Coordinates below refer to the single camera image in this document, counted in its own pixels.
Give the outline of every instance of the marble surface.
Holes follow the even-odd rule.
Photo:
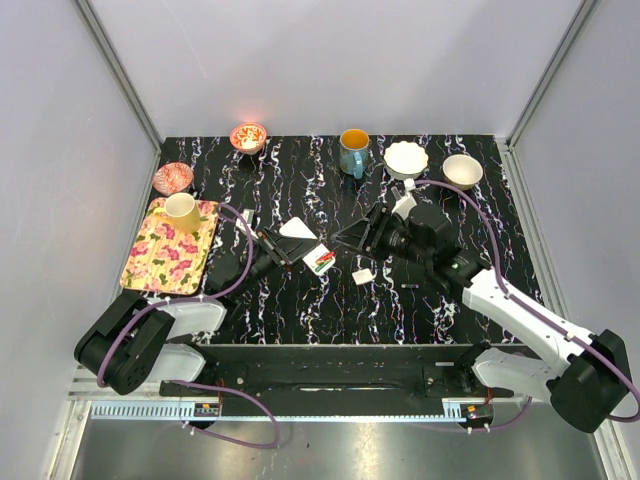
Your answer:
[[[542,301],[509,185],[492,136],[372,136],[365,177],[356,182],[338,167],[339,139],[334,136],[270,137],[252,157],[231,146],[228,137],[169,138],[161,165],[180,161],[195,174],[193,193],[202,200],[255,209],[257,227],[278,228],[298,216],[322,241],[364,215],[376,201],[393,204],[392,180],[382,165],[393,142],[417,142],[429,154],[426,176],[442,180],[442,163],[467,153],[484,167],[485,177],[471,192],[494,222],[503,271],[509,281]],[[151,198],[158,196],[153,192]],[[460,229],[459,242],[489,259],[487,231],[476,212],[455,194],[437,187],[417,198],[440,205]],[[221,222],[208,265],[223,252],[240,254],[243,236]],[[375,281],[356,286],[351,272],[370,268]],[[419,285],[418,288],[406,288]],[[339,248],[337,262],[324,277],[304,265],[291,273],[276,270],[244,296],[246,311],[223,332],[199,332],[203,343],[254,344],[424,344],[474,343],[514,338],[486,317],[431,288],[420,269],[403,260],[373,262]]]

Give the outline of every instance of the blue mug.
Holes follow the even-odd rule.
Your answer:
[[[340,169],[344,173],[362,178],[369,160],[369,135],[357,128],[340,135]]]

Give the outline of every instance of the wall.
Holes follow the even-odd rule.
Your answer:
[[[37,478],[153,151],[68,0],[0,2],[0,465]]]
[[[92,0],[161,135],[507,135],[580,0]]]
[[[573,321],[627,344],[640,382],[640,34],[602,2],[516,146]],[[627,398],[621,413],[633,414]],[[640,470],[640,424],[623,427]]]

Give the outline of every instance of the orange bowl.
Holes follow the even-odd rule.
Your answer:
[[[231,145],[236,150],[253,155],[262,149],[267,131],[259,123],[242,123],[231,132]]]
[[[167,163],[153,176],[153,188],[169,196],[183,192],[193,182],[193,170],[186,163]]]

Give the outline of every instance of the yellow tray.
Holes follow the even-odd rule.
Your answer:
[[[131,290],[193,295],[198,290],[207,254],[218,222],[217,202],[197,200],[200,229],[182,232],[151,213],[164,206],[164,198],[156,198],[147,209],[120,285]]]

